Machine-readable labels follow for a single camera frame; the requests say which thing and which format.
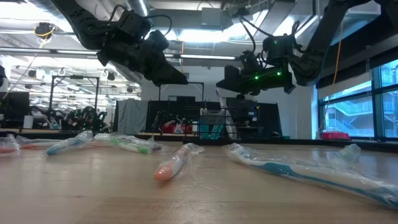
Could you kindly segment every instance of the wooden table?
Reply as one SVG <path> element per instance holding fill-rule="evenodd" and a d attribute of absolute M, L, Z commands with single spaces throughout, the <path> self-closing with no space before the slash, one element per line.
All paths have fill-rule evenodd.
<path fill-rule="evenodd" d="M 166 144 L 171 149 L 179 145 Z M 252 147 L 294 149 L 299 157 L 327 157 L 336 150 Z M 24 151 L 22 158 L 0 159 L 1 223 L 398 222 L 396 210 L 244 167 L 219 147 L 206 147 L 190 172 L 159 184 L 154 171 L 166 156 L 100 147 L 54 157 Z M 396 154 L 363 152 L 360 164 L 362 170 L 398 184 Z"/>

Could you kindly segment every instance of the wrapped toothbrush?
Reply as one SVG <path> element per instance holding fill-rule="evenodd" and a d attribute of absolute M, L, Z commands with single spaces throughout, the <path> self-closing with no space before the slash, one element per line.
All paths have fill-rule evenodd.
<path fill-rule="evenodd" d="M 168 159 L 161 162 L 155 171 L 155 180 L 162 182 L 176 175 L 182 175 L 192 157 L 205 149 L 192 143 L 181 146 Z"/>
<path fill-rule="evenodd" d="M 247 166 L 294 180 L 340 189 L 398 208 L 398 186 L 363 175 L 347 164 L 357 160 L 360 152 L 351 145 L 334 155 L 331 161 L 305 161 L 292 153 L 261 152 L 231 144 L 224 146 L 228 157 Z"/>
<path fill-rule="evenodd" d="M 55 145 L 51 146 L 46 153 L 49 156 L 54 156 L 63 152 L 79 149 L 86 146 L 92 140 L 93 132 L 83 131 L 74 138 L 69 138 L 56 143 Z"/>
<path fill-rule="evenodd" d="M 12 134 L 0 138 L 0 157 L 20 156 L 21 150 Z"/>
<path fill-rule="evenodd" d="M 16 137 L 17 143 L 21 146 L 21 149 L 37 149 L 41 147 L 50 147 L 59 143 L 61 140 L 53 139 L 28 139 L 22 136 Z"/>
<path fill-rule="evenodd" d="M 167 148 L 167 146 L 154 141 L 146 141 L 124 134 L 97 134 L 94 140 L 109 146 L 117 146 L 131 152 L 143 154 L 150 154 L 152 151 L 164 151 Z"/>

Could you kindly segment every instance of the window frame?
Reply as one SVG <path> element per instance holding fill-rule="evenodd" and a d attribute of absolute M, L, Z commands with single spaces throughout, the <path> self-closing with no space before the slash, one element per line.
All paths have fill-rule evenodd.
<path fill-rule="evenodd" d="M 353 136 L 351 139 L 363 139 L 363 140 L 372 140 L 372 141 L 398 141 L 398 138 L 386 137 L 384 133 L 384 120 L 383 120 L 383 93 L 387 93 L 390 91 L 398 90 L 398 83 L 392 84 L 389 86 L 382 86 L 381 83 L 381 66 L 375 67 L 369 71 L 371 73 L 371 89 L 368 91 L 364 91 L 361 93 L 355 93 L 349 96 L 343 96 L 340 98 L 335 98 L 330 100 L 329 104 L 339 103 L 348 100 L 354 100 L 357 98 L 362 98 L 366 96 L 371 96 L 373 103 L 373 128 L 374 128 L 374 137 L 359 137 Z M 318 122 L 319 124 L 323 121 L 323 117 L 325 116 L 325 106 L 328 104 L 328 101 L 323 99 L 318 100 Z M 321 130 L 326 128 L 326 123 L 323 122 Z"/>

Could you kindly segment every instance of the blinds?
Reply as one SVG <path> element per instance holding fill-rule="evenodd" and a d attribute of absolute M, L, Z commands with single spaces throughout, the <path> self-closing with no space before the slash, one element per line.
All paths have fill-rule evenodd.
<path fill-rule="evenodd" d="M 349 78 L 347 80 L 335 83 L 333 85 L 325 86 L 323 88 L 318 89 L 318 99 L 322 99 L 326 96 L 330 96 L 332 94 L 338 93 L 340 91 L 346 90 L 348 88 L 351 88 L 353 86 L 362 84 L 364 82 L 367 82 L 371 79 L 371 74 L 370 72 L 366 72 L 362 75 L 355 76 L 353 78 Z"/>

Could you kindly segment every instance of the white wall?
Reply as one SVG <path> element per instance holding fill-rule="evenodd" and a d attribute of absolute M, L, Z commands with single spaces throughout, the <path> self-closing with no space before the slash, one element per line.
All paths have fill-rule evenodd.
<path fill-rule="evenodd" d="M 206 101 L 218 102 L 215 88 L 216 83 L 224 79 L 224 68 L 184 67 L 183 71 L 190 73 L 190 82 L 205 82 Z M 222 97 L 236 97 L 237 95 L 232 91 L 219 90 Z M 159 89 L 152 82 L 144 81 L 142 83 L 141 100 L 158 100 L 158 95 Z M 195 96 L 197 101 L 201 100 L 201 93 L 193 85 L 169 85 L 162 91 L 161 100 L 168 100 L 169 95 Z M 261 91 L 258 96 L 247 96 L 246 98 L 251 98 L 259 103 L 278 103 L 284 136 L 290 136 L 292 139 L 315 138 L 315 132 L 318 129 L 318 97 L 314 86 L 296 85 L 296 89 L 289 95 L 284 92 L 283 88 L 274 88 Z"/>

